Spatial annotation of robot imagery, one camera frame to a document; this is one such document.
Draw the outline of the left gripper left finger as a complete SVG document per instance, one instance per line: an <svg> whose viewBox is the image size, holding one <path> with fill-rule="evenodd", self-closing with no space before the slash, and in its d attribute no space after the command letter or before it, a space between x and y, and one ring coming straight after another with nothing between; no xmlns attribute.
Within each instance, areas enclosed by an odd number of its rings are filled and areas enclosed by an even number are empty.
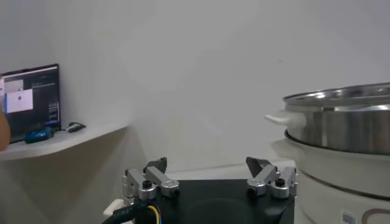
<svg viewBox="0 0 390 224"><path fill-rule="evenodd" d="M166 174L168 166L167 157L150 161L142 169L126 169L122 175L122 194L125 205L133 204L139 200L154 200L157 191L162 197L173 199L180 195L180 184L170 179Z"/></svg>

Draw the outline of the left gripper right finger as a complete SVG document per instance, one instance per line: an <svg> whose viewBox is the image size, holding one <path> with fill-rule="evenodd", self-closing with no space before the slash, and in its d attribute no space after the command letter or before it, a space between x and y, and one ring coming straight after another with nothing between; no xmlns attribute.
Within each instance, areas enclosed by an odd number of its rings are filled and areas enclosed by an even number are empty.
<svg viewBox="0 0 390 224"><path fill-rule="evenodd" d="M247 180L247 192L252 198L258 198L267 192L277 199L297 196L297 170L285 167L280 170L266 159L246 158L246 164L252 175Z"/></svg>

